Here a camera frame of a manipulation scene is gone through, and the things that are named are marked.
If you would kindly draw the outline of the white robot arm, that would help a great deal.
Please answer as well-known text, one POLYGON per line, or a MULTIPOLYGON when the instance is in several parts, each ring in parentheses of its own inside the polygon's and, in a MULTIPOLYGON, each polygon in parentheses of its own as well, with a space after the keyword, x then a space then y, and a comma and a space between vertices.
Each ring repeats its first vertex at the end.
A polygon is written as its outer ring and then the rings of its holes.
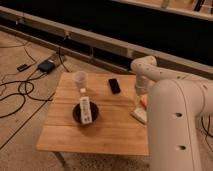
POLYGON ((213 115, 213 80, 161 68, 153 56, 131 62, 136 94, 148 96, 150 171, 202 171, 198 116, 213 115))

